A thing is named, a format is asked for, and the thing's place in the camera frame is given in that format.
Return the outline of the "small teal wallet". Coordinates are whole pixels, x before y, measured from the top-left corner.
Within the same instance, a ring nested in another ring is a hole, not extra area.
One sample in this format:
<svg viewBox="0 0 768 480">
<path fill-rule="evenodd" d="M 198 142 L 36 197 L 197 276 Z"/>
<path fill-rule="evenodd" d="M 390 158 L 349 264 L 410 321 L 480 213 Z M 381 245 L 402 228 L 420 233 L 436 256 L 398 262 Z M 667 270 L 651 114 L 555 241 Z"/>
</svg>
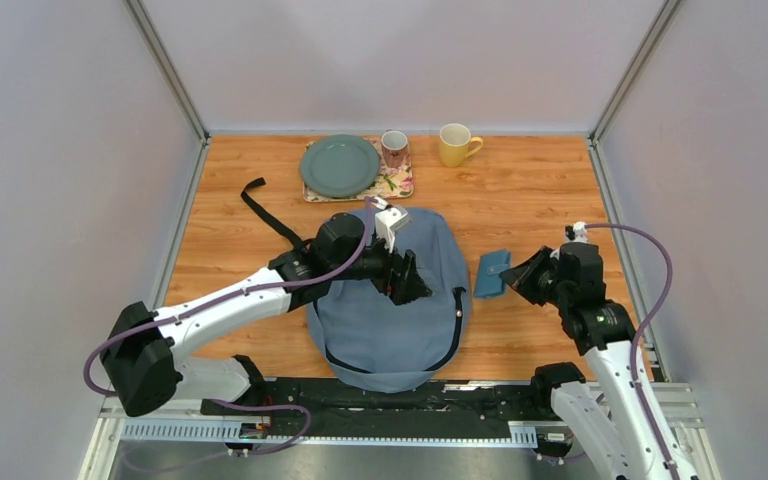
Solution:
<svg viewBox="0 0 768 480">
<path fill-rule="evenodd" d="M 500 274 L 510 267 L 511 252 L 500 249 L 483 254 L 480 257 L 476 279 L 473 287 L 473 297 L 490 299 L 505 293 L 506 284 Z"/>
</svg>

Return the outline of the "blue-grey fabric backpack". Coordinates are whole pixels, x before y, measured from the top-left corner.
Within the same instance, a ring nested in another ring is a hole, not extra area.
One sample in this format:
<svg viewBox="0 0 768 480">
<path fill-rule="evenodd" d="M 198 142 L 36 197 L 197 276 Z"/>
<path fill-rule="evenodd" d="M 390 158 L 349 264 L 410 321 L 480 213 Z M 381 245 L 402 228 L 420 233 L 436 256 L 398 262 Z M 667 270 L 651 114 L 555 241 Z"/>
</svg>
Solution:
<svg viewBox="0 0 768 480">
<path fill-rule="evenodd" d="M 299 237 L 251 196 L 262 178 L 241 192 L 243 202 L 288 239 L 292 250 L 311 241 Z M 400 252 L 412 250 L 432 295 L 397 306 L 369 281 L 339 281 L 318 301 L 302 306 L 317 348 L 340 381 L 382 393 L 414 389 L 457 354 L 472 301 L 469 271 L 454 233 L 438 212 L 409 208 L 411 221 L 396 235 Z"/>
</svg>

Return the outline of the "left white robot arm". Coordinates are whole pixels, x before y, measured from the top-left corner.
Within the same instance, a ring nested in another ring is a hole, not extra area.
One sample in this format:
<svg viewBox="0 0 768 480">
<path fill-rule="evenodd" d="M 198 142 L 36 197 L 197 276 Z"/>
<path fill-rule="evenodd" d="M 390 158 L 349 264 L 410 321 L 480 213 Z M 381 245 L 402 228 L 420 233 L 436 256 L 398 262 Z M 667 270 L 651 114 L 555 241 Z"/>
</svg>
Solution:
<svg viewBox="0 0 768 480">
<path fill-rule="evenodd" d="M 217 398 L 240 414 L 256 413 L 266 390 L 241 361 L 198 360 L 193 353 L 242 326 L 318 301 L 334 282 L 369 281 L 394 305 L 430 296 L 414 252 L 395 247 L 408 222 L 402 207 L 370 210 L 366 219 L 336 214 L 311 241 L 233 285 L 154 311 L 142 301 L 124 307 L 91 355 L 110 379 L 109 395 L 130 417 L 187 397 Z"/>
</svg>

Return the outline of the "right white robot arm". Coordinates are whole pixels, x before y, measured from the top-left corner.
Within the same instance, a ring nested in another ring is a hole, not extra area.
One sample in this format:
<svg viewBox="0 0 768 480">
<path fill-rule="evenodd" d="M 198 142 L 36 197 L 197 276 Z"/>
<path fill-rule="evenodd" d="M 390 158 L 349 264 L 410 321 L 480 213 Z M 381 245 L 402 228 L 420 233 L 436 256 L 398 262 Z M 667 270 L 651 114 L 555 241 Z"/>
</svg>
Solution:
<svg viewBox="0 0 768 480">
<path fill-rule="evenodd" d="M 574 364 L 556 363 L 535 371 L 534 412 L 563 420 L 602 479 L 698 478 L 657 402 L 627 310 L 606 296 L 598 247 L 543 247 L 500 277 L 530 303 L 557 309 L 607 402 L 599 406 Z"/>
</svg>

